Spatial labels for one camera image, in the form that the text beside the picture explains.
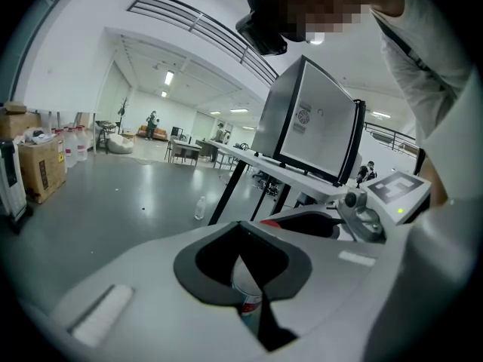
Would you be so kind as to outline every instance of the white shirt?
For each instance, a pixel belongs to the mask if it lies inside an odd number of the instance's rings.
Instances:
[[[372,12],[431,69],[430,72],[420,69],[393,40],[382,34],[384,59],[414,113],[416,141],[420,146],[460,95],[471,72],[471,61],[431,0],[405,0],[400,17]]]

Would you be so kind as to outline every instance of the standing person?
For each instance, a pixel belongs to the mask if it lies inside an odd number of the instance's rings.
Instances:
[[[212,141],[222,143],[222,141],[223,141],[223,140],[222,140],[222,136],[223,136],[223,127],[224,127],[224,126],[225,126],[225,125],[224,125],[224,124],[222,124],[222,123],[219,123],[219,124],[218,124],[218,130],[217,130],[217,132],[215,133],[214,137],[213,137],[213,138],[211,138],[211,140],[212,140]],[[215,146],[212,146],[212,147],[211,147],[211,160],[210,160],[210,162],[214,162],[214,160],[216,160],[216,159],[217,159],[217,153],[218,153],[218,148],[217,148],[217,147],[215,147]]]
[[[152,140],[154,136],[154,130],[156,129],[157,121],[156,121],[156,112],[153,111],[148,118],[146,118],[148,122],[148,128],[146,129],[146,138],[145,140]]]
[[[367,165],[362,165],[357,174],[355,181],[357,182],[357,188],[360,183],[365,183],[377,177],[377,173],[374,171],[374,162],[369,161]]]
[[[435,130],[462,92],[472,63],[441,11],[431,0],[265,0],[284,37],[333,32],[369,5],[382,32],[382,53],[416,118],[420,144]],[[428,157],[420,175],[432,183],[431,205],[448,198]]]

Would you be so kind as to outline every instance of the black opening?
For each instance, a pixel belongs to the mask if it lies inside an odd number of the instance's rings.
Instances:
[[[231,305],[242,315],[246,296],[232,288],[232,270],[241,257],[262,291],[258,340],[276,350],[297,337],[278,326],[270,302],[294,298],[312,272],[299,248],[247,223],[233,223],[185,247],[174,260],[174,273],[194,297],[212,305]]]
[[[341,219],[334,219],[322,212],[305,212],[296,216],[274,219],[283,229],[320,238],[337,239],[340,235],[338,224]]]

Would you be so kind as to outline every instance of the metal railing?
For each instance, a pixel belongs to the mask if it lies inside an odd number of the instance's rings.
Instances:
[[[185,29],[210,42],[268,87],[277,79],[277,72],[240,35],[213,17],[179,0],[134,0],[128,12],[149,16]]]
[[[416,140],[413,137],[369,122],[364,122],[364,129],[370,133],[378,143],[386,148],[410,155],[411,157],[417,157],[420,148],[416,146]]]

